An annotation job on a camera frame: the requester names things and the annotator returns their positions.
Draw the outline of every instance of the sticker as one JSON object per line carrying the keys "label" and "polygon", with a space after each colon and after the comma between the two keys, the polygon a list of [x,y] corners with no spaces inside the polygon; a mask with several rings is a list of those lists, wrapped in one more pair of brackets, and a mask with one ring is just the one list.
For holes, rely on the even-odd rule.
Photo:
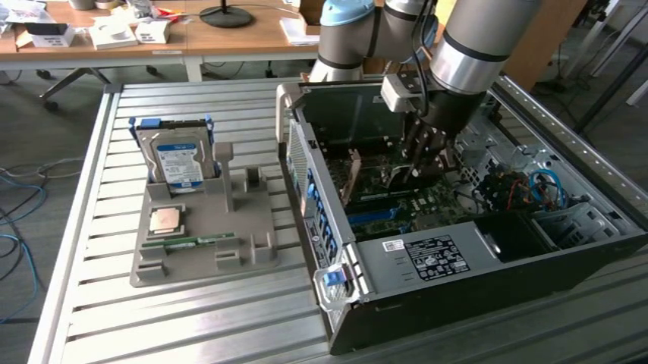
{"label": "sticker", "polygon": [[394,250],[400,250],[400,249],[403,249],[403,241],[400,239],[383,241],[382,247],[384,248],[386,252],[392,252]]}
{"label": "sticker", "polygon": [[156,149],[165,183],[176,188],[196,187],[203,182],[203,171],[195,161],[199,154],[195,144],[165,144]]}
{"label": "sticker", "polygon": [[448,235],[406,243],[404,249],[423,281],[470,270]]}
{"label": "sticker", "polygon": [[181,51],[151,51],[155,55],[180,55]]}

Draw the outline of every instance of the robotic arm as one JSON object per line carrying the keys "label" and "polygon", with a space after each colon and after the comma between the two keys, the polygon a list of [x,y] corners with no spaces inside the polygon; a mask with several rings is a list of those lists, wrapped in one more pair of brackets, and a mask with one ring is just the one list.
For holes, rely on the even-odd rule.
{"label": "robotic arm", "polygon": [[[412,50],[422,32],[428,48],[435,35],[435,0],[327,0],[322,11],[318,61],[311,81],[358,80],[362,59],[418,60]],[[402,154],[411,162],[408,177],[439,174],[450,165],[444,151],[467,125],[485,92],[539,8],[541,0],[456,0],[428,71],[388,74],[382,97],[404,114]],[[434,21],[422,21],[432,17]]]}

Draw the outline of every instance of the metal table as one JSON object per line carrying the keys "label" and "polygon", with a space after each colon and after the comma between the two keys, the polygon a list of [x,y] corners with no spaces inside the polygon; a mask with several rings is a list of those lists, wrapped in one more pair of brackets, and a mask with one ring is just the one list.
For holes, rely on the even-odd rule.
{"label": "metal table", "polygon": [[[648,347],[646,249],[567,293],[327,354],[275,152],[275,88],[289,81],[108,86],[29,363],[610,362],[638,355]],[[216,139],[235,143],[233,173],[260,164],[269,178],[281,262],[269,271],[132,288],[147,169],[126,118],[205,113],[219,123]],[[531,137],[515,119],[503,123],[511,135]]]}

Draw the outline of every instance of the black lamp base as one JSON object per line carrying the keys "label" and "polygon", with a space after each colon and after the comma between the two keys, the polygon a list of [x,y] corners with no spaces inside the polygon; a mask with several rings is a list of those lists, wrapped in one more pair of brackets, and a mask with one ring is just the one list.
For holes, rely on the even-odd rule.
{"label": "black lamp base", "polygon": [[223,13],[221,7],[215,6],[200,11],[200,20],[217,28],[239,28],[252,23],[253,16],[243,9],[227,6],[227,13]]}

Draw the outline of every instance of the white box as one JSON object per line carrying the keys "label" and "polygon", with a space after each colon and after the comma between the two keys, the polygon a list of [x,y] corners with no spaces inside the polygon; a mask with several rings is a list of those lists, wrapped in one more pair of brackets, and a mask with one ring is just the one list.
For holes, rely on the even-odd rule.
{"label": "white box", "polygon": [[72,45],[74,32],[69,24],[36,24],[36,26],[26,26],[34,47],[69,47]]}
{"label": "white box", "polygon": [[134,29],[134,37],[141,43],[164,44],[169,39],[169,22],[155,20],[149,23],[140,23]]}
{"label": "white box", "polygon": [[96,50],[136,46],[137,39],[126,25],[93,25],[88,29]]}

